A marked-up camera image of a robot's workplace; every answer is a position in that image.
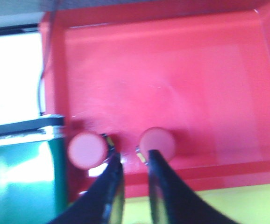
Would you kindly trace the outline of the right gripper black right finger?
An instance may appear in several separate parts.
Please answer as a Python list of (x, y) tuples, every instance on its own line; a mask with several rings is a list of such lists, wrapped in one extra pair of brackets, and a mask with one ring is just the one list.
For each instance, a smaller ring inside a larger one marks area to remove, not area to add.
[(201, 199), (158, 150), (149, 151), (149, 202), (154, 224), (235, 224)]

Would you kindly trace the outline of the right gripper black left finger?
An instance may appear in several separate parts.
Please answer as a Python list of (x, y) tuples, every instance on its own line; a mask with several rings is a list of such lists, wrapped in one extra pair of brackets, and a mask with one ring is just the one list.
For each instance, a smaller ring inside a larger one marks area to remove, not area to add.
[(50, 224), (121, 224), (124, 210), (124, 172), (114, 152), (91, 187)]

